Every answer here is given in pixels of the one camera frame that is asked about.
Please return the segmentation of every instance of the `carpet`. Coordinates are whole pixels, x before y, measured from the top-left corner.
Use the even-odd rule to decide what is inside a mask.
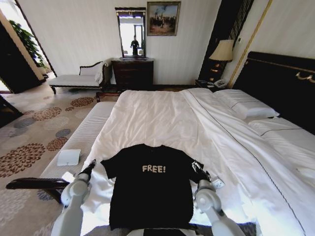
[[[62,206],[42,190],[7,190],[21,177],[39,177],[96,104],[96,89],[42,85],[2,96],[24,115],[0,128],[0,232],[49,236]],[[116,101],[118,97],[103,97]]]

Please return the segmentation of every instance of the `bench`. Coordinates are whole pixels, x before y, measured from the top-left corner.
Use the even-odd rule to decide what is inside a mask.
[[[62,147],[61,150],[81,149],[78,165],[57,166],[59,151],[40,175],[40,178],[19,178],[9,183],[6,188],[43,189],[57,202],[61,203],[59,190],[64,189],[68,185],[68,183],[63,181],[61,177],[67,171],[72,174],[81,172],[84,161],[90,154],[92,145],[109,118],[115,103],[116,102],[97,103]]]

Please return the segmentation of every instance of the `wall mirror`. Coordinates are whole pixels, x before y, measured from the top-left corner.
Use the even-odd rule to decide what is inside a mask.
[[[115,7],[123,58],[145,58],[145,7]]]

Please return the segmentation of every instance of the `white robotic arm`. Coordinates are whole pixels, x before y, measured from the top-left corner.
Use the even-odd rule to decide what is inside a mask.
[[[202,179],[199,182],[195,202],[209,218],[214,236],[245,236],[240,227],[222,211],[221,200],[209,181]]]
[[[94,160],[77,178],[70,183],[62,193],[64,209],[57,218],[52,229],[52,236],[79,236],[82,227],[83,212],[81,204],[89,195],[91,172],[96,164]],[[202,177],[195,194],[196,206],[207,215],[212,225],[214,236],[245,236],[239,226],[229,219],[221,209],[221,201],[215,192],[208,173],[205,173],[197,163],[193,167]]]
[[[96,164],[94,160],[75,180],[67,185],[61,195],[63,211],[54,223],[52,236],[79,236],[82,227],[83,211],[81,204],[88,197],[91,172]]]

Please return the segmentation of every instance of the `picture frame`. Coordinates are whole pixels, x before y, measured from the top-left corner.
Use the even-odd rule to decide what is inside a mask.
[[[180,8],[180,1],[149,1],[147,35],[176,36]]]

